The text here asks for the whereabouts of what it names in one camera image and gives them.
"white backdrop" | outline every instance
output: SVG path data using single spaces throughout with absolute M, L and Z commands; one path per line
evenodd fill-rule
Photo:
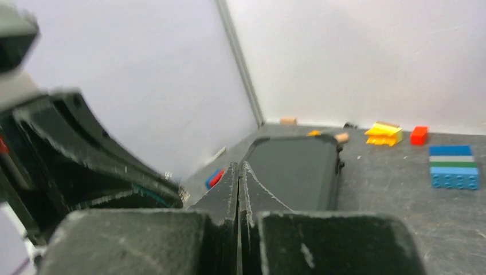
M 267 121 L 486 133 L 486 1 L 227 2 Z
M 6 203 L 0 203 L 0 274 L 34 275 L 36 249 L 23 241 L 25 228 Z
M 108 132 L 185 178 L 256 129 L 213 0 L 17 0 L 42 36 L 26 70 L 80 87 Z

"blue lego brick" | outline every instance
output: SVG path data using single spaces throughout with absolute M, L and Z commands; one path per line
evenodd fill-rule
M 477 168 L 470 167 L 431 167 L 431 174 L 477 175 Z
M 461 146 L 430 146 L 430 156 L 472 156 L 469 145 Z
M 431 167 L 432 186 L 436 188 L 479 188 L 479 172 L 476 168 Z

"orange lego piece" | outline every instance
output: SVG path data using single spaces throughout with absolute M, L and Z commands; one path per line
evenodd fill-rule
M 307 133 L 308 136 L 320 136 L 321 134 L 322 134 L 322 132 L 319 131 L 319 130 L 314 130 L 314 131 Z
M 429 127 L 427 126 L 417 126 L 413 129 L 410 134 L 410 144 L 422 146 L 427 142 L 429 137 Z

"black tray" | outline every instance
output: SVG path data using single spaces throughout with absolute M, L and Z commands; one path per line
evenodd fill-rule
M 335 210 L 342 147 L 331 135 L 264 137 L 243 161 L 257 180 L 294 211 Z

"blue and red block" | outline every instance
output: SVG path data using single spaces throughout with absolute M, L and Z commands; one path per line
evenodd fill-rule
M 430 177 L 435 188 L 479 188 L 479 170 L 470 146 L 430 146 Z
M 216 183 L 218 183 L 221 179 L 221 177 L 223 176 L 223 174 L 225 173 L 225 170 L 224 169 L 217 169 L 216 172 L 214 172 L 213 175 L 211 175 L 207 180 L 206 180 L 206 188 L 209 190 L 211 188 L 213 188 L 213 186 L 216 185 Z

